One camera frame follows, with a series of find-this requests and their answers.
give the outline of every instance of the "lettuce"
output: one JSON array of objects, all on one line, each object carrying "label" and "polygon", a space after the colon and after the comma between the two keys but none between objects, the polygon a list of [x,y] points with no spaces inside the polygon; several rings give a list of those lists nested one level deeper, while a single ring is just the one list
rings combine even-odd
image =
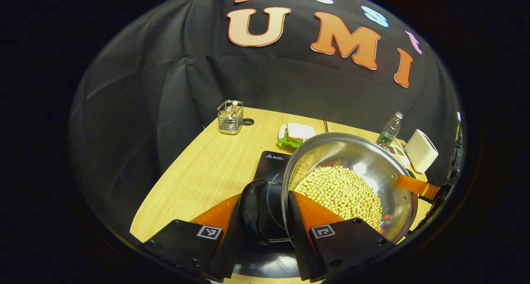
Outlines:
[{"label": "lettuce", "polygon": [[285,133],[285,136],[282,139],[278,139],[278,146],[280,148],[284,147],[284,145],[292,146],[294,148],[299,147],[303,142],[300,141],[291,141],[287,139],[287,133]]}]

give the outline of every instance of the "plastic water bottle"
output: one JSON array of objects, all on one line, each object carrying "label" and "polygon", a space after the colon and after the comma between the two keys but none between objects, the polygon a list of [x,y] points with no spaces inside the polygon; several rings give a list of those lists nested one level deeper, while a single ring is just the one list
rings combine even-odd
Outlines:
[{"label": "plastic water bottle", "polygon": [[390,143],[396,138],[399,128],[401,127],[401,119],[403,114],[401,112],[396,112],[395,116],[386,123],[383,131],[377,138],[375,143],[383,148],[387,148]]}]

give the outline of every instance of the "white tissue box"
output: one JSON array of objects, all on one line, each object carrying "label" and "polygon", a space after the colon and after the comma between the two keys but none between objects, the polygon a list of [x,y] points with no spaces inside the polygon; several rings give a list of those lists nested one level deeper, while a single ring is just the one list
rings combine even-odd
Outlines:
[{"label": "white tissue box", "polygon": [[405,152],[414,170],[419,173],[424,173],[438,157],[438,151],[429,137],[417,129],[405,145]]}]

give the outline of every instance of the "wire mesh basket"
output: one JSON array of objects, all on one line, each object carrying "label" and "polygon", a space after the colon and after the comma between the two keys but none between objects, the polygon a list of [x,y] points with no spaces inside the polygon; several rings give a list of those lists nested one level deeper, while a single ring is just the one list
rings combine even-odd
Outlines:
[{"label": "wire mesh basket", "polygon": [[234,105],[233,102],[234,100],[226,100],[217,107],[217,121],[221,133],[237,134],[243,126],[243,103],[236,101],[237,105]]}]

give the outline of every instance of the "bread slice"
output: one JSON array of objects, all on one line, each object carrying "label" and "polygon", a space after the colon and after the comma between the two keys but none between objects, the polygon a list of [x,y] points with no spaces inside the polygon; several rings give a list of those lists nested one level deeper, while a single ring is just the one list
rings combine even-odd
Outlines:
[{"label": "bread slice", "polygon": [[310,125],[304,124],[287,124],[287,139],[291,141],[304,142],[315,135],[315,129]]}]

